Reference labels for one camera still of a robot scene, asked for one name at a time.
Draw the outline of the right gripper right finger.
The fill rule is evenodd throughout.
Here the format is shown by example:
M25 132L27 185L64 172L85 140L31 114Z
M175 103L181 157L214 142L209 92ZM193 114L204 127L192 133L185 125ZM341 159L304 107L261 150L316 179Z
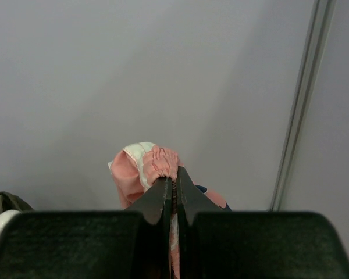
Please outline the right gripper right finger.
M177 172L181 278L349 278L340 238L315 212L231 211Z

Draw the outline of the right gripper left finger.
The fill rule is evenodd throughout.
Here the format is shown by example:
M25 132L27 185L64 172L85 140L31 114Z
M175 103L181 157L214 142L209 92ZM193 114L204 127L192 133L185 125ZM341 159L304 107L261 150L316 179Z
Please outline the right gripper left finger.
M170 278L172 181L120 211L27 212L0 234L0 278Z

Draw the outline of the pink patterned shorts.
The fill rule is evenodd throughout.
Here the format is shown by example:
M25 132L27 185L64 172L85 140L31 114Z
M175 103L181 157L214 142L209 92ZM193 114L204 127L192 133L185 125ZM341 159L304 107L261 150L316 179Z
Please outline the pink patterned shorts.
M184 164L179 154L172 149L151 142L139 142L124 147L108 166L117 186L122 208L126 209L149 190L156 179L169 177L175 182L178 167L184 167ZM194 185L218 207L231 210L217 192ZM172 277L180 278L177 213L172 213L171 218L170 257L174 273Z

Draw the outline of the olive green shorts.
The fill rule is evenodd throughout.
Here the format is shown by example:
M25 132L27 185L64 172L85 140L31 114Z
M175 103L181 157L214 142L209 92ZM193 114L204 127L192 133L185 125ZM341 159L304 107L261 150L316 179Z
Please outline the olive green shorts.
M9 192L0 192L0 214L8 210L28 211L33 208L22 198Z

